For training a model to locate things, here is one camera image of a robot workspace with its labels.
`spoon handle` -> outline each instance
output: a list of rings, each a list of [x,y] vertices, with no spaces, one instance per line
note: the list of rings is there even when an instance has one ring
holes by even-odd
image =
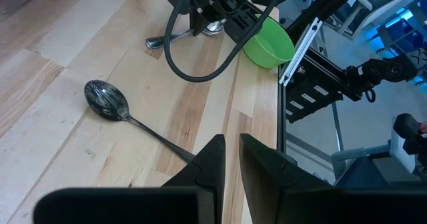
[[[152,136],[154,136],[155,138],[157,138],[166,147],[169,147],[169,149],[171,149],[171,151],[173,151],[176,155],[178,155],[178,157],[181,157],[181,159],[183,159],[186,163],[189,163],[194,158],[193,154],[191,154],[190,152],[182,149],[181,147],[178,147],[177,145],[173,144],[172,142],[168,141],[167,139],[165,139],[161,135],[157,134],[155,131],[151,130],[149,127],[147,127],[143,123],[140,123],[137,119],[129,116],[127,118],[127,121],[129,121],[132,124],[137,125],[138,127],[141,127],[142,129],[144,129],[145,131],[147,131],[149,134],[151,134]]]
[[[193,33],[193,29],[190,29],[188,31],[184,31],[183,33],[175,34],[171,36],[171,42],[178,40],[181,37],[185,37],[186,35],[189,35],[190,33]],[[145,40],[145,44],[147,45],[148,49],[150,50],[158,50],[163,48],[165,45],[164,43],[165,37],[150,37]]]

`floor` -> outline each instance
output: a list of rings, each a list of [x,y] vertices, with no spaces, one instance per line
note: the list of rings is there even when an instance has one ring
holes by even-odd
[[[304,8],[301,0],[289,0],[279,7],[280,17],[295,19]],[[390,57],[387,53],[376,54],[380,40],[369,42],[375,33],[368,27],[353,41],[323,27],[328,58],[341,68],[358,66],[365,61]],[[336,102],[337,118],[344,149],[383,145],[390,139],[392,118],[401,113],[410,113],[418,121],[427,120],[427,87],[416,87],[413,81],[389,83],[375,87],[377,100],[369,103],[366,98],[358,102],[344,97]],[[338,151],[336,122],[329,105],[293,124],[287,123],[288,155],[298,165],[329,183],[335,181],[328,156]]]
[[[32,0],[1,17],[0,223],[31,223],[37,200],[56,189],[158,187],[185,165],[137,127],[88,108],[91,79],[113,83],[136,119],[192,153],[223,133],[223,223],[251,223],[238,137],[276,146],[277,73],[240,53],[212,82],[179,79],[163,51],[144,44],[164,33],[170,13],[166,0]],[[179,43],[172,55],[194,75],[212,72],[235,45],[226,35]]]

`spoon bowl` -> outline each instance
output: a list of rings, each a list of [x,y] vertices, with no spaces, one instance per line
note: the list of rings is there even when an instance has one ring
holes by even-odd
[[[99,116],[110,121],[128,121],[141,127],[187,163],[194,158],[194,155],[190,152],[178,147],[137,119],[134,119],[129,113],[129,105],[125,96],[112,84],[100,80],[89,81],[85,85],[85,97],[91,109]]]

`blue light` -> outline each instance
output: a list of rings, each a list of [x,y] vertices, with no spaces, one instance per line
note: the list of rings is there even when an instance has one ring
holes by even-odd
[[[393,57],[399,56],[399,54],[393,48],[390,48],[389,52],[391,52],[391,54],[393,55]]]
[[[417,82],[419,82],[419,81],[422,81],[422,78],[421,78],[421,77],[415,77],[415,78],[414,78],[414,82],[415,82],[415,83],[417,83]]]
[[[389,23],[386,24],[386,28],[389,28],[390,26],[392,26],[393,24],[397,23],[398,21],[400,21],[400,17],[397,17],[393,20],[391,20]]]
[[[408,20],[409,18],[411,18],[411,17],[413,17],[414,15],[412,14],[412,12],[411,11],[409,11],[409,10],[407,10],[405,13],[403,13],[400,17],[401,18],[403,18],[403,19],[405,19],[405,20]]]
[[[396,12],[396,14],[397,15],[399,15],[399,14],[401,14],[402,12],[404,12],[405,11],[405,8],[400,8],[397,12]]]
[[[410,10],[406,10],[405,12],[403,12],[402,14],[400,14],[398,17],[396,17],[395,19],[391,20],[390,22],[388,22],[386,24],[386,28],[389,28],[391,25],[397,23],[398,21],[400,21],[401,19],[405,19],[408,20],[409,18],[413,17],[414,15],[412,14],[412,12]]]

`metal frame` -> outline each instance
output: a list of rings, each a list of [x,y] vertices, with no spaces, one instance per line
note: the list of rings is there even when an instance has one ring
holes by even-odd
[[[296,43],[296,40],[300,40],[302,36],[301,45],[298,45],[299,53],[302,53],[302,57],[306,54],[309,49],[310,43],[316,36],[317,31],[322,26],[322,22],[330,17],[338,8],[340,8],[347,0],[315,0],[290,26],[286,29],[291,39]],[[310,27],[314,25],[317,27],[316,30],[309,32],[308,25]],[[278,128],[277,128],[277,147],[276,149],[282,153],[286,152],[286,85],[290,81],[290,77],[295,73],[299,65],[299,61],[292,63],[292,68],[288,69],[279,67],[279,83],[278,83]]]
[[[359,157],[379,158],[389,157],[390,145],[381,145],[377,147],[363,147],[358,149],[351,149],[347,151],[335,152],[331,156],[332,168],[334,169],[335,178],[338,180],[346,170],[346,161]]]
[[[316,17],[311,25],[306,28],[300,40],[298,40],[294,58],[288,66],[282,70],[282,73],[280,73],[279,83],[284,87],[286,87],[290,82],[292,75],[294,75],[298,65],[306,54],[308,47],[312,44],[312,41],[314,37],[316,37],[322,23],[323,22]]]
[[[286,87],[286,119],[293,123],[342,100],[344,95],[353,101],[361,100],[363,92],[349,86],[346,78],[343,69],[309,48]]]

